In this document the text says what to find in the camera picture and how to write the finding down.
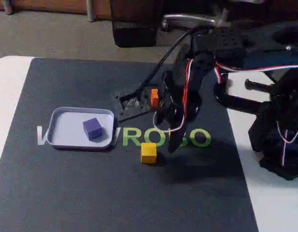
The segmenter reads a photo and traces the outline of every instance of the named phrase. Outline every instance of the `red wire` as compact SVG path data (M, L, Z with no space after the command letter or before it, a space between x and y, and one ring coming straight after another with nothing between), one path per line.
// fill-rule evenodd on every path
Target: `red wire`
M189 91L189 66L191 62L192 60L190 60L186 66L186 82L185 82L185 87L183 90L183 97L182 97L185 118L187 117L187 101L188 101L188 91Z

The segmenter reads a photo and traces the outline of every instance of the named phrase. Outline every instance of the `metal bar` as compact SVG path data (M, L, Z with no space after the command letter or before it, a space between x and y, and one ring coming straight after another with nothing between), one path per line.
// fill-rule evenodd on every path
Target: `metal bar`
M88 21L94 22L93 0L87 0L87 15Z
M6 14L11 15L13 13L13 9L12 9L12 6L11 6L9 0L2 0L2 4L4 6L4 10L5 10Z

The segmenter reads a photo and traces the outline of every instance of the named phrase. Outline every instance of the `chair leg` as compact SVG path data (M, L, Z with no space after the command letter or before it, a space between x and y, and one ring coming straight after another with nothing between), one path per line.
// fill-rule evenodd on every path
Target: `chair leg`
M13 13L13 9L12 6L9 2L9 0L2 0L3 6L4 6L4 10L6 12L7 15L11 15Z

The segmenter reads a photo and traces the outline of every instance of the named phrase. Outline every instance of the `robotic arm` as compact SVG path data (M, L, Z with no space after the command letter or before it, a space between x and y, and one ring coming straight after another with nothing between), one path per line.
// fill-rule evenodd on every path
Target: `robotic arm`
M228 108L256 115L248 131L254 151L262 151L260 165L291 180L298 176L298 22L286 22L258 29L240 31L234 27L194 28L186 32L190 45L184 45L171 70L163 73L158 88L159 102L153 125L170 125L168 151L182 142L188 123L201 112L199 90L207 73L215 71L217 101ZM121 100L143 102L142 94L149 81L169 55L167 53L139 88ZM278 82L271 74L290 69ZM246 81L246 88L268 92L270 101L258 102L226 93L228 74L264 72L271 86Z

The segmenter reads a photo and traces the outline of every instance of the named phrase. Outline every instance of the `white tray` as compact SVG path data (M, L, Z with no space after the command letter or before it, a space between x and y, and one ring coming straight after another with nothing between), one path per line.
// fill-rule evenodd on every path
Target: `white tray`
M94 117L103 135L89 140L82 123ZM105 149L112 141L113 127L114 114L109 110L60 107L52 113L47 140L55 148Z

